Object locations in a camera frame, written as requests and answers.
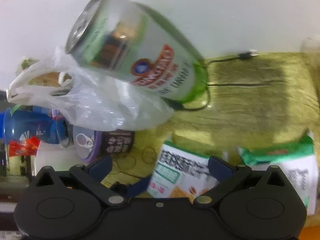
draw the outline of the can pull tab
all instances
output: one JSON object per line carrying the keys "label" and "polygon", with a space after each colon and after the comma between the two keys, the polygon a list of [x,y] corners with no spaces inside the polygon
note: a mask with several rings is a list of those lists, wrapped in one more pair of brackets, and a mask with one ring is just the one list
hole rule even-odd
{"label": "can pull tab", "polygon": [[76,142],[81,147],[84,147],[84,148],[87,148],[87,149],[92,149],[93,148],[93,139],[91,139],[90,137],[86,136],[83,133],[77,134]]}

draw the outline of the yellow wooden table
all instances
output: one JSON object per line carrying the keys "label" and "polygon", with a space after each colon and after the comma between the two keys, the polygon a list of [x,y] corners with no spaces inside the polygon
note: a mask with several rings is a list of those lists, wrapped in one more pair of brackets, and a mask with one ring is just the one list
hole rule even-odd
{"label": "yellow wooden table", "polygon": [[[310,128],[319,153],[318,99],[301,54],[266,53],[249,60],[212,63],[208,73],[209,107],[197,112],[176,112],[167,123],[136,132],[132,152],[117,158],[112,174],[103,184],[138,180],[120,173],[118,167],[130,175],[149,175],[155,152],[171,135],[178,146],[200,154],[228,151],[229,162],[237,164],[237,146],[266,147],[296,139]],[[205,101],[204,94],[188,106],[199,107]],[[312,216],[306,226],[317,224],[320,216]]]}

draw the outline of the can logo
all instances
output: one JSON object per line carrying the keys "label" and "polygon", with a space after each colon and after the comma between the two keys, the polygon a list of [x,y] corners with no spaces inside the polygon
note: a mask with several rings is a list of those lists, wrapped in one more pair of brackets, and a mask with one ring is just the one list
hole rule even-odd
{"label": "can logo", "polygon": [[142,76],[151,68],[151,63],[147,58],[139,59],[131,67],[131,74],[135,76]]}
{"label": "can logo", "polygon": [[165,72],[170,68],[170,64],[173,60],[173,49],[165,44],[160,52],[160,55],[154,64],[151,64],[148,59],[138,60],[132,67],[131,73],[139,76],[131,84],[135,86],[148,86],[157,81]]}

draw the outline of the red candy wrapper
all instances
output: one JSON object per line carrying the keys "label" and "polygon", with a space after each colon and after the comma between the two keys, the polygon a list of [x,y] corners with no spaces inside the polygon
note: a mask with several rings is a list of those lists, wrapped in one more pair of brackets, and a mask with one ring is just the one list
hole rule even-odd
{"label": "red candy wrapper", "polygon": [[12,156],[32,156],[37,154],[40,140],[36,136],[23,141],[10,141],[9,157]]}

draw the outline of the white and green package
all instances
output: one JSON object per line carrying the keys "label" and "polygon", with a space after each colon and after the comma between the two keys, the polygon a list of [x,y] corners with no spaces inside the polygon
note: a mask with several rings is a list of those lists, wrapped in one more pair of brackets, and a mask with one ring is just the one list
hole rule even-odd
{"label": "white and green package", "polygon": [[249,151],[239,148],[244,164],[253,170],[265,171],[271,164],[278,165],[287,176],[307,208],[308,215],[316,210],[318,167],[313,148],[313,134],[300,140]]}
{"label": "white and green package", "polygon": [[209,174],[208,160],[209,156],[164,142],[147,191],[156,198],[188,197],[193,202],[218,184]]}

